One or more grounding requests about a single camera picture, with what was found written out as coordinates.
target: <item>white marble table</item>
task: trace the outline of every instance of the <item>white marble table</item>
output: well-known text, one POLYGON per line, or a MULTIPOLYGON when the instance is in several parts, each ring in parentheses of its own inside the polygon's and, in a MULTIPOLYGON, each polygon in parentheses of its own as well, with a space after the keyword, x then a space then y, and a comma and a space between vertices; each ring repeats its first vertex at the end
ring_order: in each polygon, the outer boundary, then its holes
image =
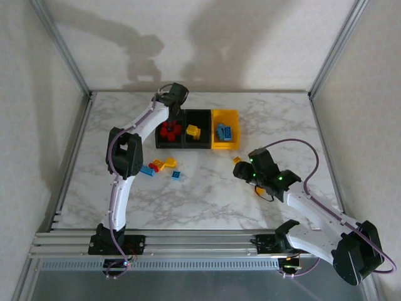
MULTIPOLYGON (((133 120, 152 95, 101 92, 96 96, 56 228, 95 228, 101 222, 113 179, 105 164, 108 133, 133 120)), ((238 110, 240 149, 156 149, 154 135, 150 135, 143 143, 145 163, 174 157, 181 180, 173 181, 172 170, 167 168, 154 178, 140 173, 131 188, 127 228, 276 228, 290 218, 313 228, 297 211, 279 201, 262 200, 252 186, 232 175, 234 157, 246 160, 255 148, 284 138, 304 139, 317 148, 321 165, 310 186, 337 206, 306 94, 190 93, 183 108, 238 110)), ((315 164, 313 153, 303 144, 288 142, 270 151, 281 169, 291 169, 303 179, 315 164)))

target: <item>yellow bin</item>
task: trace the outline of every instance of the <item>yellow bin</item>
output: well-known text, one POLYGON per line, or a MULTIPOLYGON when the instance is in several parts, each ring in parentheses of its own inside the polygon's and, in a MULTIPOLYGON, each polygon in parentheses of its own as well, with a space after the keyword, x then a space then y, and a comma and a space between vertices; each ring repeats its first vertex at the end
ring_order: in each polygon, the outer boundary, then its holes
POLYGON ((237 110, 212 110, 212 149, 238 149, 241 138, 239 130, 237 110), (231 127, 231 141, 220 141, 217 134, 217 126, 224 124, 231 127))

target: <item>blue lego brick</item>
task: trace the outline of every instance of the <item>blue lego brick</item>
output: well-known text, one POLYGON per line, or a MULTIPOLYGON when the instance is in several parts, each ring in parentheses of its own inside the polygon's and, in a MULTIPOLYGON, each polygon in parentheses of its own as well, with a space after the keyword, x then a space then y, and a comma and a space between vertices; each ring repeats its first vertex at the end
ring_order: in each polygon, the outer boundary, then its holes
POLYGON ((173 171, 173 174, 171 175, 173 180, 179 180, 181 177, 181 172, 180 171, 173 171))
POLYGON ((147 167, 147 166, 144 166, 144 165, 142 165, 142 167, 140 169, 140 172, 142 172, 144 174, 147 174, 148 176, 151 176, 151 177, 154 177, 155 174, 156 174, 154 169, 152 169, 150 167, 147 167))
POLYGON ((231 141, 231 127, 224 127, 224 141, 231 141))
POLYGON ((216 130, 216 133, 217 133, 219 140, 224 140, 224 129, 222 129, 221 127, 218 127, 216 130))

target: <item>red toy block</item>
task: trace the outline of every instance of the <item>red toy block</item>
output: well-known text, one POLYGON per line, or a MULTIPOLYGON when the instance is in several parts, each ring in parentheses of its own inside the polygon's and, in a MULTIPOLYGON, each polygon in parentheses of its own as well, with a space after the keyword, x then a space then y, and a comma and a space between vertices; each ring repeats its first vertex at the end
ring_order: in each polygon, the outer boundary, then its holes
POLYGON ((162 136, 163 138, 167 138, 167 129, 165 127, 162 127, 162 129, 160 130, 160 136, 162 136))
POLYGON ((181 125, 177 124, 177 125, 174 126, 174 134, 176 136, 181 135, 181 125))
POLYGON ((155 164, 153 164, 153 163, 149 163, 149 165, 148 165, 151 169, 154 169, 155 170, 155 172, 159 172, 159 168, 155 165, 155 164))
POLYGON ((174 132, 168 132, 167 133, 167 140, 169 140, 170 142, 175 142, 175 134, 174 134, 174 132))

